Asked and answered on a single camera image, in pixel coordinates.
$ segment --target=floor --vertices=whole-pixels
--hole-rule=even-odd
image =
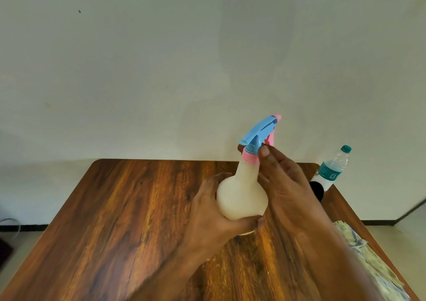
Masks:
[[[419,219],[419,216],[413,215],[409,221],[402,221],[394,227],[368,226],[368,229],[417,296],[421,300],[426,300],[426,285],[424,284],[426,234],[423,234],[426,232],[426,228],[422,226],[423,220],[423,218]],[[14,234],[0,233],[1,238],[15,247],[12,257],[0,269],[0,293],[34,247],[41,234],[41,232],[23,232],[16,239],[12,239]]]

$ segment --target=person's left arm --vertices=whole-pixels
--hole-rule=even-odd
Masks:
[[[160,268],[147,278],[128,301],[170,301],[178,298],[192,274],[225,243],[261,227],[261,216],[229,220],[216,204],[216,190],[231,173],[220,173],[203,181],[191,205],[189,222],[179,245]]]

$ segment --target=person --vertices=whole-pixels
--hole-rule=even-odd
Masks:
[[[272,146],[262,146],[258,155],[258,181],[275,216],[301,247],[321,298],[384,300],[316,199],[302,169]],[[128,301],[178,298],[195,270],[229,239],[265,224],[262,216],[229,220],[221,215],[216,190],[230,176],[221,173],[203,181],[180,244]]]

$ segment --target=wood grain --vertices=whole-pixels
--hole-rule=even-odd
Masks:
[[[300,165],[308,177],[317,168]],[[236,169],[237,162],[94,162],[0,299],[125,300],[181,239],[203,178]],[[402,279],[334,187],[323,205]],[[266,218],[264,228],[231,240],[200,266],[181,300],[319,300],[297,245],[269,209]]]

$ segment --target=green bottle label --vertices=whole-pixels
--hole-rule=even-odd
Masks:
[[[318,169],[318,174],[324,179],[329,181],[335,181],[341,172],[330,169],[328,166],[322,162],[321,166]]]

